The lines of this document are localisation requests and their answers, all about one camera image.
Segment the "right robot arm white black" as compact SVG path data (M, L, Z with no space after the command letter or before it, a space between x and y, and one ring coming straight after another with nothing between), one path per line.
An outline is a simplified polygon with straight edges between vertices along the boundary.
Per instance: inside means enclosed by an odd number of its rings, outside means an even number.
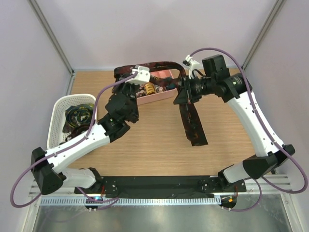
M224 57L215 55L202 60L205 76L197 78L193 71L199 63L188 55L183 61L189 75L181 77L178 95L174 100L180 114L187 139L193 146L206 145L207 139L194 106L202 96L214 94L221 98L239 117L254 148L254 155L218 173L217 185L222 191L231 190L235 183L246 179L258 179L281 166L287 156L295 153L292 145L286 145L275 134L267 121L262 126L256 113L259 106L251 86L246 86L243 76L231 75Z

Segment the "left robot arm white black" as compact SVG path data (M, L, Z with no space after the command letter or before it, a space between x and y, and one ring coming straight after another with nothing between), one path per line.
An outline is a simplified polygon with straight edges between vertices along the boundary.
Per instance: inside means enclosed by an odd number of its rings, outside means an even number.
M54 193L61 187L81 188L91 193L102 189L103 180L95 168L69 166L93 150L120 139L130 130L128 122L139 120L137 85L130 82L135 77L133 73L122 74L107 86L113 88L105 107L107 113L100 120L93 116L86 131L48 150L38 147L32 151L31 172L42 195Z

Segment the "dark red patterned tie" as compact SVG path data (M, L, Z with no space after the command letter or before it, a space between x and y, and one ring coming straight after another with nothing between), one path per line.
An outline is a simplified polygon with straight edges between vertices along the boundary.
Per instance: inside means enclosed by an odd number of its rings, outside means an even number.
M178 70L179 75L177 78L160 78L151 74L150 82L154 85L171 89L176 89L179 96L184 96L184 82L188 80L188 75L184 67L172 61L158 61L140 64L143 67L149 68L149 72L165 71L165 70ZM181 119L183 122L184 130L187 139L191 142L192 146L207 145L208 141L204 133L198 112L193 102L184 102L179 104Z

